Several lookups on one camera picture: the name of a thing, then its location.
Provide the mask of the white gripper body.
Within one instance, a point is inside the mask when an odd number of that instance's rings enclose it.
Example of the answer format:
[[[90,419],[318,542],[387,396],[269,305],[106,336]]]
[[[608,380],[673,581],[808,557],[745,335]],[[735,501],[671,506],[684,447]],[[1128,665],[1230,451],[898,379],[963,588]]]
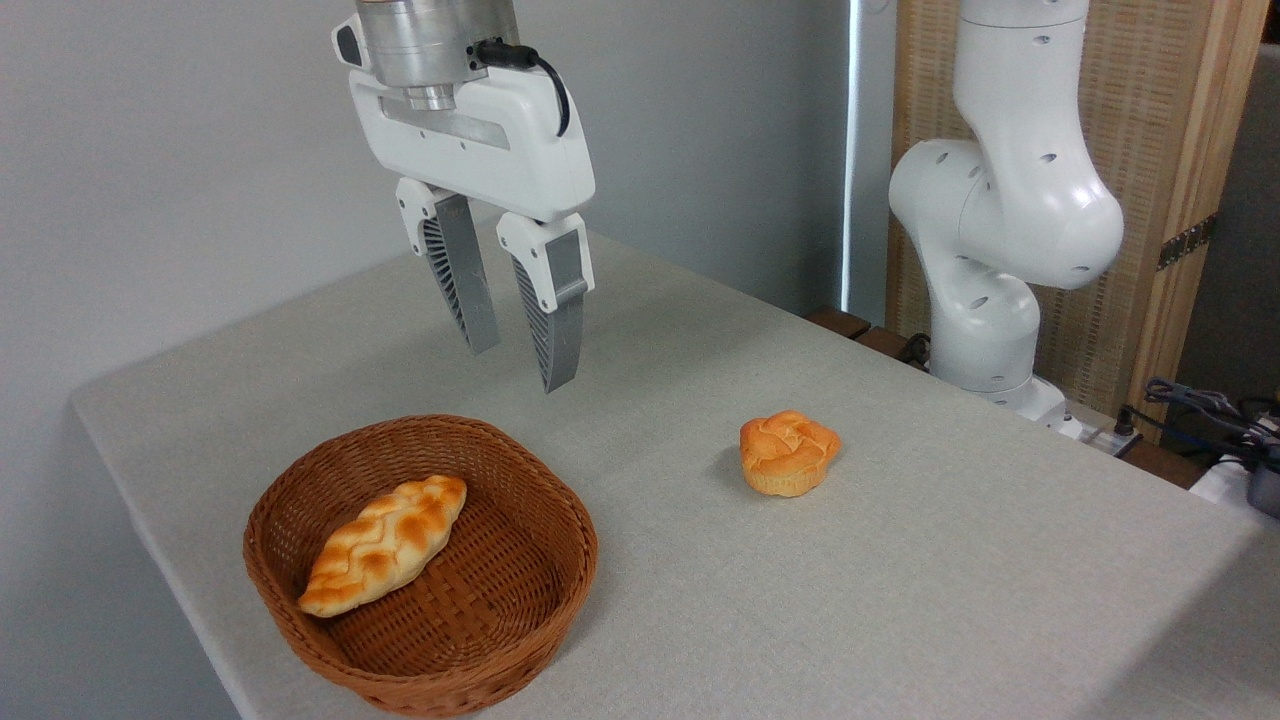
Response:
[[[358,12],[333,47],[379,163],[539,222],[596,190],[573,100],[539,67],[500,67],[512,12]]]

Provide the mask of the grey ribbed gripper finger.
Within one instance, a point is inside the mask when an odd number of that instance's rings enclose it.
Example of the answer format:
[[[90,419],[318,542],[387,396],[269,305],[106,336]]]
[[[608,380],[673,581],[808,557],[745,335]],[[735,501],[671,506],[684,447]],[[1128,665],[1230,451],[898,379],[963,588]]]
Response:
[[[539,223],[508,211],[497,233],[512,256],[541,383],[550,393],[576,375],[585,296],[595,288],[585,223],[577,213]]]
[[[472,354],[498,345],[497,315],[468,200],[412,178],[399,179],[396,197],[410,247],[428,260]]]

